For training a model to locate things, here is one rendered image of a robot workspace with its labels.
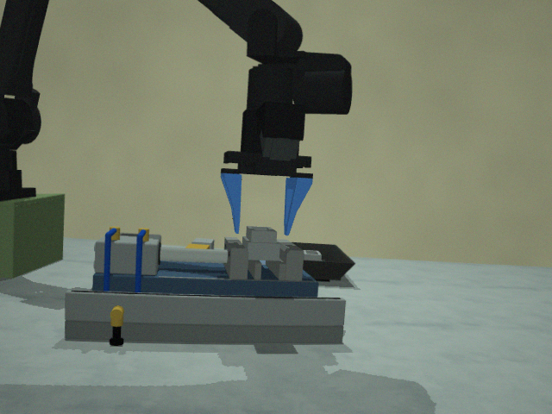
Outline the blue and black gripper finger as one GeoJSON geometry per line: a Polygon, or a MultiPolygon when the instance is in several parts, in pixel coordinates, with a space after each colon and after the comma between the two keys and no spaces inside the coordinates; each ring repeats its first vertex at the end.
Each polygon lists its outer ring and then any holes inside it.
{"type": "Polygon", "coordinates": [[[313,179],[286,178],[284,233],[289,235],[296,213],[311,188],[313,179]],[[292,195],[293,193],[293,195],[292,195]],[[292,201],[292,204],[291,204],[292,201]],[[291,204],[291,205],[290,205],[291,204]]]}
{"type": "Polygon", "coordinates": [[[235,232],[239,234],[240,215],[241,215],[242,175],[234,174],[234,173],[228,173],[228,174],[221,173],[221,179],[231,206],[235,232]],[[228,190],[226,185],[228,186],[228,190]],[[230,198],[231,198],[231,201],[230,201],[230,198]],[[233,204],[233,206],[231,203],[233,204]]]}

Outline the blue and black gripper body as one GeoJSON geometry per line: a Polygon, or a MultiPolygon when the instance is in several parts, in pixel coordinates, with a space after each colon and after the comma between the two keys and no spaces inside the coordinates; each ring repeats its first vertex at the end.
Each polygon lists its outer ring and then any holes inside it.
{"type": "Polygon", "coordinates": [[[290,161],[270,160],[269,157],[263,157],[260,153],[227,151],[224,153],[223,163],[228,164],[230,161],[239,161],[231,162],[238,163],[238,169],[222,168],[221,173],[287,176],[290,178],[313,179],[313,173],[297,172],[297,168],[311,168],[310,156],[297,156],[296,159],[291,159],[290,161]],[[226,156],[228,156],[227,159],[226,156]]]}

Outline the brass-yellow rectangular block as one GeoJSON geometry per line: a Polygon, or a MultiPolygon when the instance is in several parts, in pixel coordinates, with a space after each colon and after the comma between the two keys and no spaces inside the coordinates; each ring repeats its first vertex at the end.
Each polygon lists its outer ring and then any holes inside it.
{"type": "Polygon", "coordinates": [[[203,245],[203,244],[189,244],[185,248],[202,248],[202,249],[210,249],[210,245],[203,245]]]}

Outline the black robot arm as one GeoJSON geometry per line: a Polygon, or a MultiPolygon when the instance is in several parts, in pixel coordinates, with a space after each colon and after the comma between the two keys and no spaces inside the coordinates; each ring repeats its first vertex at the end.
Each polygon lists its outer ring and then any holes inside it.
{"type": "MultiPolygon", "coordinates": [[[[351,64],[340,54],[298,51],[303,31],[273,0],[198,1],[246,41],[247,56],[261,63],[248,72],[247,108],[259,108],[243,112],[241,152],[260,153],[270,160],[296,159],[305,114],[349,113],[351,64]]],[[[40,93],[33,89],[32,79],[48,2],[6,0],[3,12],[0,201],[36,197],[36,188],[22,188],[22,170],[17,170],[13,150],[33,142],[41,130],[40,93]]]]}

